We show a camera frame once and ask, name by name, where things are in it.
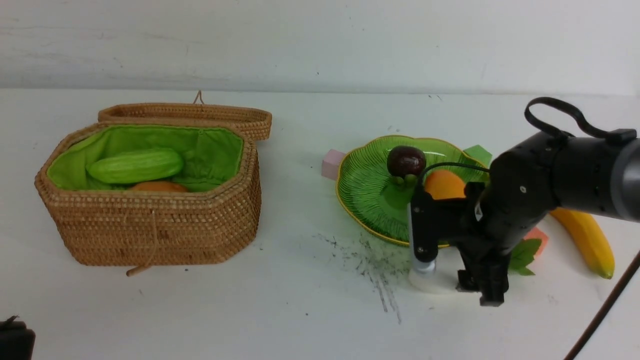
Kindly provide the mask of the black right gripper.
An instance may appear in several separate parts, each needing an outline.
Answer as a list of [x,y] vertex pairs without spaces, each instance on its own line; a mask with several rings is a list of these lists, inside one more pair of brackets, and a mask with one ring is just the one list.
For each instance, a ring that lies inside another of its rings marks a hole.
[[465,198],[435,201],[436,241],[457,248],[464,264],[456,289],[480,294],[481,306],[505,302],[512,251],[557,205],[553,157],[509,150],[487,169],[488,183],[468,182]]

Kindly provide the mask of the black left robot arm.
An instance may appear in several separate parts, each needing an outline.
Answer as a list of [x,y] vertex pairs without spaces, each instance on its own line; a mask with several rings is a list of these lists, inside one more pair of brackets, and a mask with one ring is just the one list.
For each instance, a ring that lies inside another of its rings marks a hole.
[[0,359],[31,360],[34,353],[35,331],[19,316],[11,316],[0,322]]

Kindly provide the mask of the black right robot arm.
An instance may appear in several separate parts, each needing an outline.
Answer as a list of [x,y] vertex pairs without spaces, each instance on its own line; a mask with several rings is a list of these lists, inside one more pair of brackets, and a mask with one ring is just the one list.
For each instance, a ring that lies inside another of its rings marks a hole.
[[462,235],[449,239],[464,264],[458,289],[480,292],[482,306],[500,306],[512,251],[552,210],[639,221],[639,140],[554,143],[540,132],[499,155],[489,180],[468,182],[465,196]]

